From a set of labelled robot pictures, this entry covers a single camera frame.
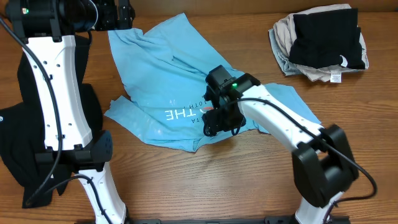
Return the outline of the light blue t-shirt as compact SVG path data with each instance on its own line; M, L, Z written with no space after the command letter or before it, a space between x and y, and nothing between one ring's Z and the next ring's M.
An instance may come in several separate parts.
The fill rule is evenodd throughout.
M111 53L127 92L111 102L105 115L142 142L195 152L231 136L203 133L203 114L212 105L204 100L205 78L219 65L234 77L234 69L179 14L144 32L112 30Z

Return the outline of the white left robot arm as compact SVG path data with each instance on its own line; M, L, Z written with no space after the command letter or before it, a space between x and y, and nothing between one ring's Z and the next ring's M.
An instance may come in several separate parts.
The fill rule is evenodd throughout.
M33 71L44 118L45 151L38 163L66 165L93 207L96 223L130 223L110 169L109 131L93 133L81 103L75 68L78 32L125 30L135 12L128 0L12 0L3 27L23 48Z

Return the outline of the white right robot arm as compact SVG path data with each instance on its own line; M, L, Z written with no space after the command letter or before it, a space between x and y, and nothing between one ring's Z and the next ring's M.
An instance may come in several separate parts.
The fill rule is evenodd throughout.
M359 171L344 131L324 128L292 111L259 80L215 72L206 78L204 98L213 109L203 115L203 132L236 134L247 119L266 129L291 153L294 182L302 196L293 215L268 217L267 223L349 223L332 218L333 207L358 178Z

